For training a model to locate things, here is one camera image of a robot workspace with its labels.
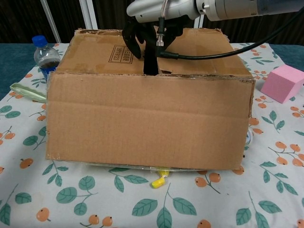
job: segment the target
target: blue bottle cap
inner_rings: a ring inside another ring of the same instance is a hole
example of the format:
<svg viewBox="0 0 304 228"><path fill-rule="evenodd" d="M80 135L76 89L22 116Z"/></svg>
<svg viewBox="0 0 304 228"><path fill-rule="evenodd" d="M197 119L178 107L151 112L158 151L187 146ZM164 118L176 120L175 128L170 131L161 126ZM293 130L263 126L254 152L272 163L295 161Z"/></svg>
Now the blue bottle cap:
<svg viewBox="0 0 304 228"><path fill-rule="evenodd" d="M47 39L43 35L34 36L32 38L34 45L38 48L41 48L48 44Z"/></svg>

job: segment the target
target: black cable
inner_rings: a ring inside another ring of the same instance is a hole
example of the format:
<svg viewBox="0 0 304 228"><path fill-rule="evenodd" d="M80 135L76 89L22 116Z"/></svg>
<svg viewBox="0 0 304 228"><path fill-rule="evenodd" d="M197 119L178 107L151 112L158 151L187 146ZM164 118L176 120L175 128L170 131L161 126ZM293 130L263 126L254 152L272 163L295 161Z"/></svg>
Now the black cable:
<svg viewBox="0 0 304 228"><path fill-rule="evenodd" d="M229 56L234 56L241 54L245 51L249 51L253 48L256 48L257 46L260 46L261 44L264 44L268 40L274 38L276 35L278 35L281 31L283 31L287 26L292 24L298 17L304 13L304 7L302 7L297 14L295 14L285 25L281 26L278 28L276 31L271 33L269 36L266 38L262 39L261 41L254 43L252 45L249 45L247 47L244 47L242 49L236 50L236 51L231 51L227 53L221 53L217 55L210 55L210 56L185 56L185 55L179 55L178 53L172 53L172 52L167 52L167 51L162 51L160 52L160 57L162 58L174 58L174 59L188 59L188 60L203 60L203 59L214 59L214 58L223 58L223 57L229 57Z"/></svg>

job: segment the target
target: pink cube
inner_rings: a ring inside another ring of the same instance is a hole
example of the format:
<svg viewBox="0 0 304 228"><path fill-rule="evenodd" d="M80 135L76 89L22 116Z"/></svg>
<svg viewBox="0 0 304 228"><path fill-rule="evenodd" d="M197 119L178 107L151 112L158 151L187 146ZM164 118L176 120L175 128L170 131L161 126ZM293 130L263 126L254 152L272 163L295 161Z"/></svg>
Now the pink cube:
<svg viewBox="0 0 304 228"><path fill-rule="evenodd" d="M261 92L284 103L299 92L303 83L303 71L282 65L269 73Z"/></svg>

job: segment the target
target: bottle label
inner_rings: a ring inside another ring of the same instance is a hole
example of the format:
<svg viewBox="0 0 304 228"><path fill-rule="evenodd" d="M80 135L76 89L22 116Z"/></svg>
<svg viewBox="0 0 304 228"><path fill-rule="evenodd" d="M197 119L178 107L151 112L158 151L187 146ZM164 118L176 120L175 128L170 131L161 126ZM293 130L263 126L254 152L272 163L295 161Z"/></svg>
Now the bottle label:
<svg viewBox="0 0 304 228"><path fill-rule="evenodd" d="M40 68L40 70L43 73L44 78L48 81L49 73L51 71L55 71L56 68L57 68L57 66L53 66L53 67L50 67L50 68Z"/></svg>

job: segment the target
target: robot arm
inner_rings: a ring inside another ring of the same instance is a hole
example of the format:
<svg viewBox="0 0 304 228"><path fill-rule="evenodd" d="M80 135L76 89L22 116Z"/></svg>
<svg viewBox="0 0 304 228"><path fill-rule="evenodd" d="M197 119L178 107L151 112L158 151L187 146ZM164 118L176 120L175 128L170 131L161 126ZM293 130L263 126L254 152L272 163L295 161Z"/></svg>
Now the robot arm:
<svg viewBox="0 0 304 228"><path fill-rule="evenodd" d="M176 37L182 35L184 26L199 15L206 15L211 21L215 21L299 10L300 12L286 25L261 40L262 43L273 38L304 12L304 0L135 0L127 8L130 20L123 30L123 39L137 58L141 57L137 40L140 43L146 41L146 45L155 49L157 57L192 60L227 57L255 48L259 42L246 47L246 50L243 48L239 51L207 57L180 56L177 53L166 52L165 49ZM157 34L153 26L159 27Z"/></svg>

